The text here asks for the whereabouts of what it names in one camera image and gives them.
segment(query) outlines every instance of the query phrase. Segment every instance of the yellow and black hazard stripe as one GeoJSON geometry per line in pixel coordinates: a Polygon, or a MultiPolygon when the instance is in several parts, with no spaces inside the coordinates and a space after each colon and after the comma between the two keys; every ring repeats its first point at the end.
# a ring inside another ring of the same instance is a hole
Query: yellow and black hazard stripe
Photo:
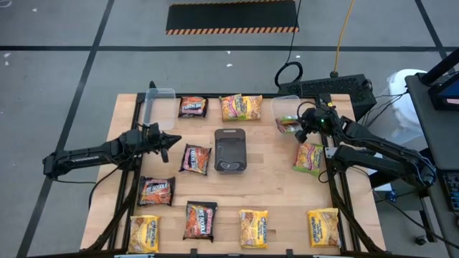
{"type": "Polygon", "coordinates": [[[203,35],[203,34],[254,34],[254,33],[292,33],[298,27],[257,27],[257,28],[216,28],[216,29],[170,29],[167,35],[203,35]]]}
{"type": "Polygon", "coordinates": [[[279,2],[279,1],[293,1],[293,0],[252,0],[252,1],[234,1],[234,2],[213,2],[213,3],[180,3],[180,4],[171,4],[171,6],[176,5],[198,5],[198,4],[252,4],[252,3],[268,3],[268,2],[279,2]]]}

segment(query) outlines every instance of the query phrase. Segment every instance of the wooden table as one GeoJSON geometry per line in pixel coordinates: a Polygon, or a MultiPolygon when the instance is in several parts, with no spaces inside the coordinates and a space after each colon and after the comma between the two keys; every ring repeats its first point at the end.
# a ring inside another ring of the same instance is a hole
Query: wooden table
{"type": "MultiPolygon", "coordinates": [[[[118,96],[113,112],[108,140],[129,130],[136,95],[118,96]]],[[[348,95],[332,95],[339,115],[354,118],[348,95]]],[[[339,254],[337,247],[311,248],[307,212],[312,209],[332,207],[327,183],[308,173],[292,170],[298,148],[293,136],[281,135],[274,124],[271,99],[262,102],[262,119],[222,122],[218,99],[209,100],[205,119],[176,119],[173,130],[167,133],[181,135],[182,139],[169,150],[169,163],[160,156],[145,155],[141,175],[154,178],[176,177],[173,206],[136,207],[134,214],[160,216],[160,253],[189,253],[197,248],[198,254],[249,253],[285,254],[339,254]],[[214,131],[219,128],[241,128],[247,138],[247,169],[241,175],[220,175],[214,169],[214,150],[209,162],[208,176],[197,173],[179,173],[185,144],[214,147],[214,131]],[[218,203],[214,221],[214,243],[208,240],[182,240],[186,223],[187,201],[215,201],[218,203]],[[268,210],[268,249],[241,249],[239,245],[240,209],[268,210]]],[[[320,135],[308,136],[309,143],[321,143],[320,135]]],[[[114,165],[100,167],[98,179],[114,169],[114,165]]],[[[113,174],[101,183],[93,196],[81,247],[91,245],[111,220],[118,192],[120,173],[113,174]]],[[[369,179],[350,168],[347,172],[354,215],[373,241],[385,249],[381,227],[369,179]]],[[[349,225],[344,217],[344,235],[347,249],[352,250],[349,225]]],[[[116,246],[120,247],[125,219],[118,228],[116,246]]]]}

